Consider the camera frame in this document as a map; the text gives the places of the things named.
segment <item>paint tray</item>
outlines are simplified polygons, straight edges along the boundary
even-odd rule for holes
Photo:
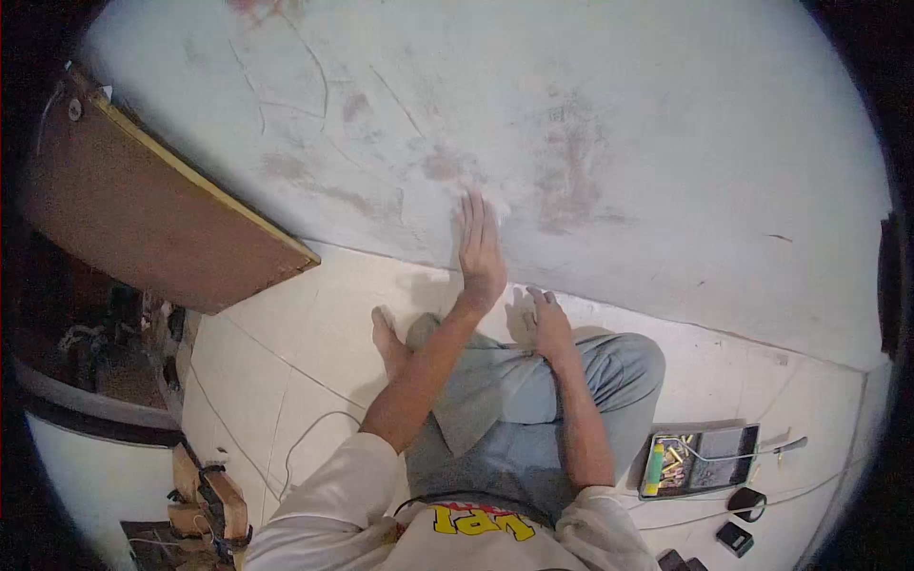
[[[696,458],[680,440],[704,458],[711,459],[752,454],[757,451],[758,439],[758,424],[655,432],[648,445],[638,497],[644,501],[684,498],[744,484],[749,478],[753,458],[707,462]],[[661,448],[662,456],[653,454]],[[652,473],[656,480],[658,470],[661,473],[659,485],[648,485]]]

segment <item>roller handle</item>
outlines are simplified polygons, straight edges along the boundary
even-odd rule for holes
[[[788,450],[804,448],[806,446],[806,444],[808,444],[808,443],[809,443],[809,439],[806,437],[802,437],[801,439],[794,440],[793,442],[790,442],[788,444],[784,444],[783,446],[780,446],[780,447],[772,450],[772,452],[774,452],[775,454],[781,454]]]

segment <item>hand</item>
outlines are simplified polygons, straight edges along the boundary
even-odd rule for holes
[[[556,294],[547,291],[545,294],[537,288],[527,288],[533,296],[533,303],[537,307],[537,316],[534,327],[527,323],[527,328],[537,332],[537,353],[546,357],[553,367],[566,358],[579,359],[578,350],[575,348],[571,336],[571,323],[562,311],[562,306],[556,301]],[[525,320],[533,318],[526,314]]]
[[[459,301],[482,316],[494,307],[505,291],[508,274],[492,205],[485,203],[479,191],[470,191],[461,204],[463,291]]]

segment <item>wooden door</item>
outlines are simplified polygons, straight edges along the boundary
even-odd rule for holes
[[[20,210],[135,288],[216,313],[320,263],[220,190],[72,70],[43,120]]]

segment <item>gray pants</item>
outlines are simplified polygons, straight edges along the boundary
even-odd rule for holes
[[[420,317],[407,345],[422,346],[438,323],[430,313]],[[620,482],[654,420],[664,355],[637,333],[598,335],[576,345]],[[564,463],[561,404],[548,363],[480,334],[467,344],[406,451],[413,496],[488,492],[531,504],[552,522],[578,492]]]

